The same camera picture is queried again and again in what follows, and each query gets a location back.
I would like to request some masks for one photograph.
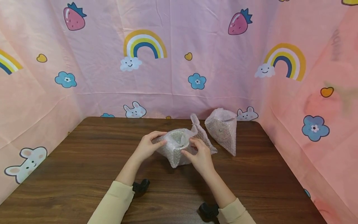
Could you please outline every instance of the brown table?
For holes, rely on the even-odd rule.
[[[86,118],[0,205],[0,223],[86,224],[143,135],[191,124]],[[210,140],[219,151],[213,155],[217,172],[257,224],[326,223],[260,124],[237,123],[236,157]],[[214,198],[192,165],[172,169],[154,153],[136,181],[144,178],[151,181],[149,189],[133,199],[122,223],[205,223],[198,207],[204,201],[214,204]]]

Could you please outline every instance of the white bunny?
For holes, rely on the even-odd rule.
[[[254,112],[253,107],[248,107],[246,112],[242,112],[241,109],[237,111],[237,120],[251,121],[258,118],[258,114]]]
[[[26,159],[21,165],[9,166],[5,169],[5,174],[14,176],[18,184],[21,184],[46,159],[47,149],[44,147],[23,148],[20,156]]]
[[[133,109],[130,109],[127,105],[123,106],[123,108],[126,111],[127,118],[141,118],[147,113],[144,107],[139,105],[138,102],[134,101],[132,105],[133,105]]]

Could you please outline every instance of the beige sleeve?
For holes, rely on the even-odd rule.
[[[219,209],[220,224],[256,224],[239,199],[223,209]]]
[[[87,224],[119,224],[132,202],[133,187],[113,181]]]

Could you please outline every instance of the blue flower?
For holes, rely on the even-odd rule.
[[[303,189],[303,190],[306,192],[307,196],[308,196],[309,198],[311,198],[311,194],[308,192],[308,190],[306,190],[306,189]]]
[[[66,72],[59,72],[58,76],[55,77],[55,82],[64,88],[77,86],[74,75]]]
[[[102,117],[102,118],[113,118],[114,115],[113,115],[113,114],[104,113],[101,117]]]
[[[302,133],[313,142],[318,142],[321,137],[329,134],[329,127],[324,125],[324,119],[320,116],[307,115],[303,119],[303,123]]]
[[[192,76],[188,77],[189,83],[192,85],[193,89],[202,90],[205,87],[206,78],[204,76],[200,76],[198,73],[194,73]]]

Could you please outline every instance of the bubble wrap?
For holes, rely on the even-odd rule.
[[[180,165],[190,164],[190,161],[180,153],[181,150],[186,150],[193,155],[197,153],[197,151],[190,146],[189,142],[189,138],[197,134],[197,130],[193,132],[186,128],[180,128],[172,130],[159,138],[153,139],[152,143],[154,144],[162,140],[167,141],[164,146],[157,149],[157,152],[169,160],[172,168],[176,168]]]
[[[209,134],[233,156],[236,156],[236,116],[231,111],[218,108],[205,120]]]
[[[198,117],[195,114],[191,114],[190,118],[193,122],[193,127],[196,127],[196,129],[198,130],[198,134],[194,137],[203,140],[205,145],[210,149],[211,154],[217,153],[218,150],[211,144],[208,135],[206,134],[206,131],[200,126],[200,121]]]
[[[190,164],[190,161],[182,155],[181,150],[186,150],[191,154],[195,155],[198,153],[193,147],[190,146],[189,138],[195,137],[200,138],[203,142],[210,148],[211,154],[217,153],[217,149],[211,144],[208,139],[208,135],[205,130],[200,126],[199,120],[195,114],[190,116],[193,122],[193,127],[191,130],[186,128],[175,129],[169,131],[165,135],[153,139],[152,143],[160,142],[161,140],[166,140],[167,143],[157,149],[157,152],[165,156],[171,165],[172,168],[177,166]]]

